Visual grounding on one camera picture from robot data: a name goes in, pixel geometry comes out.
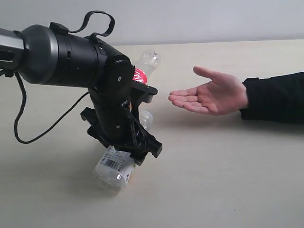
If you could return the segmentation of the person's open hand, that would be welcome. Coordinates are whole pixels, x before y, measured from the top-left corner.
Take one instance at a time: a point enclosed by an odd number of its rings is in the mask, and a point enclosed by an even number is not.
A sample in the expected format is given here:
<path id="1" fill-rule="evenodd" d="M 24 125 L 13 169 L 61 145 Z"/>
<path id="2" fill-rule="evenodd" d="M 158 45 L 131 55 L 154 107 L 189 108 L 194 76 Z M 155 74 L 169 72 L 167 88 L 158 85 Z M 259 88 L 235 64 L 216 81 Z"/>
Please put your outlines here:
<path id="1" fill-rule="evenodd" d="M 210 81 L 170 92 L 168 100 L 174 106 L 212 116 L 231 114 L 248 107 L 247 89 L 237 77 L 199 66 L 195 66 L 193 72 Z"/>

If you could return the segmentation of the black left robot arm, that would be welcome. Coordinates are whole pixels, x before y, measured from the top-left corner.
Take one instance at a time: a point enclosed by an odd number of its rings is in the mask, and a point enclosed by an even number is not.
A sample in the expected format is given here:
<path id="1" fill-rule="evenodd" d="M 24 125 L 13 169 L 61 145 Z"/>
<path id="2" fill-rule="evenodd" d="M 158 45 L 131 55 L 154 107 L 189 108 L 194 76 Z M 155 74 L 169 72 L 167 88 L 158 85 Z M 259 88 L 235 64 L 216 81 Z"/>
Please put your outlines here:
<path id="1" fill-rule="evenodd" d="M 103 146 L 129 152 L 141 165 L 162 143 L 139 120 L 138 107 L 157 89 L 133 79 L 130 59 L 96 35 L 82 38 L 62 25 L 0 31 L 1 74 L 31 84 L 87 88 L 93 108 L 81 112 L 88 134 Z"/>

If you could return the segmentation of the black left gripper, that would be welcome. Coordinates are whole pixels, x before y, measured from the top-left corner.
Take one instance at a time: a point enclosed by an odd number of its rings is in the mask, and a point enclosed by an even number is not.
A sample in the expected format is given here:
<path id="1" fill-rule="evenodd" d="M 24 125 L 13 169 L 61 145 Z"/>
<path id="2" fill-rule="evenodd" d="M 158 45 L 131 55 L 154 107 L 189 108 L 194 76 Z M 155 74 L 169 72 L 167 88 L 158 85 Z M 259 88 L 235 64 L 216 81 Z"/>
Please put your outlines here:
<path id="1" fill-rule="evenodd" d="M 127 60 L 108 64 L 100 81 L 89 88 L 94 108 L 86 108 L 81 116 L 91 127 L 89 133 L 104 146 L 129 152 L 141 166 L 148 153 L 155 158 L 162 143 L 144 129 L 139 120 L 139 106 L 132 103 L 131 83 L 135 67 Z"/>

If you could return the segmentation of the black sleeved forearm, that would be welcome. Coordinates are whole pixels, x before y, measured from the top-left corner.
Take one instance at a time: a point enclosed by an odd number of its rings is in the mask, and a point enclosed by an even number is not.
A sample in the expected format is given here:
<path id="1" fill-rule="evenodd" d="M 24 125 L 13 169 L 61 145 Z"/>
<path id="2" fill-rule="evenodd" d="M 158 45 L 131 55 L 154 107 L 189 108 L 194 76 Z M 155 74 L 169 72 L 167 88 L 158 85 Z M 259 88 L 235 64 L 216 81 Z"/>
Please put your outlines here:
<path id="1" fill-rule="evenodd" d="M 260 79 L 247 78 L 248 105 L 240 109 L 243 120 L 285 124 L 304 123 L 304 73 Z"/>

